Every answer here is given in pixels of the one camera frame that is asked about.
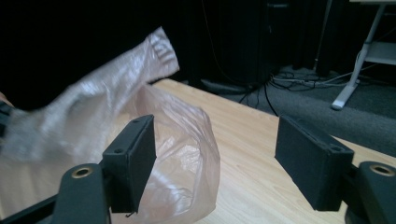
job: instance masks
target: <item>wooden table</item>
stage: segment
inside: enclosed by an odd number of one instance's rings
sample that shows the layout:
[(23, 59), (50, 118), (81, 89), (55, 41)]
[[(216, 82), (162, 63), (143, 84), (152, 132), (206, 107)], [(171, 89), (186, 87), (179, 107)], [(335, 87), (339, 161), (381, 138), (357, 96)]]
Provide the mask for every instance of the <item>wooden table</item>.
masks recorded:
[[(170, 79), (155, 87), (201, 107), (210, 117), (221, 157), (216, 209), (198, 223), (345, 223), (339, 212), (314, 211), (275, 159), (278, 118)], [(396, 158), (347, 141), (353, 163)]]

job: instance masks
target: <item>transparent plastic bag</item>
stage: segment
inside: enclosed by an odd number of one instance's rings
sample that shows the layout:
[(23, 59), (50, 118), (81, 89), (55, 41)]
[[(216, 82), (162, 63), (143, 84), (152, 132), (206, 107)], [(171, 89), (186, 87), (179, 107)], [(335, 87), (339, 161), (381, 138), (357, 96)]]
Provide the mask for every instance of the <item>transparent plastic bag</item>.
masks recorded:
[(15, 109), (0, 154), (0, 217), (56, 194), (64, 172), (99, 162), (124, 126), (147, 114), (154, 115), (157, 160), (139, 213), (113, 214), (113, 223), (192, 223), (212, 212), (219, 151), (209, 117), (146, 84), (177, 69), (176, 54), (159, 28), (48, 106)]

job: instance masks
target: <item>black curtain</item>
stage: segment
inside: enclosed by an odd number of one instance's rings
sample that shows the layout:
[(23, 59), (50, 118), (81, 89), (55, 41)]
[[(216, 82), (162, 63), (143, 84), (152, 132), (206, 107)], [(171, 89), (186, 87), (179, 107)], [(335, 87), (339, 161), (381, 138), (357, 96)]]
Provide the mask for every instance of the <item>black curtain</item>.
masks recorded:
[(2, 0), (0, 91), (38, 109), (160, 26), (180, 65), (171, 78), (199, 87), (214, 71), (201, 0)]
[(288, 0), (213, 0), (209, 19), (220, 72), (217, 78), (241, 86), (262, 85), (290, 62)]
[(313, 68), (325, 19), (327, 0), (292, 0), (290, 55), (293, 68)]

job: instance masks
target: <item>metal stand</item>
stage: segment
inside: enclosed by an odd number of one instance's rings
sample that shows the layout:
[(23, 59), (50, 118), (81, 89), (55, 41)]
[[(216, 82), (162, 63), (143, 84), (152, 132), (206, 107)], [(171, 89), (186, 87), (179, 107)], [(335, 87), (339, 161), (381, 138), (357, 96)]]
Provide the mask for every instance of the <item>metal stand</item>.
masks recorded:
[(344, 105), (346, 104), (347, 100), (349, 97), (352, 95), (353, 91), (356, 89), (358, 86), (358, 76), (359, 73), (361, 72), (361, 67), (363, 66), (363, 63), (366, 59), (367, 53), (370, 49), (370, 46), (373, 41), (373, 36), (375, 34), (375, 30), (379, 24), (379, 21), (381, 20), (382, 14), (384, 13), (386, 4), (381, 4), (379, 5), (379, 9), (376, 12), (375, 19), (373, 22), (373, 25), (370, 29), (370, 33), (368, 34), (363, 47), (361, 48), (361, 52), (358, 55), (358, 60), (355, 63), (355, 68), (353, 70), (352, 76), (349, 80), (349, 82), (346, 84), (344, 89), (340, 92), (340, 94), (337, 96), (337, 98), (332, 102), (332, 108), (335, 110), (341, 110), (344, 108)]

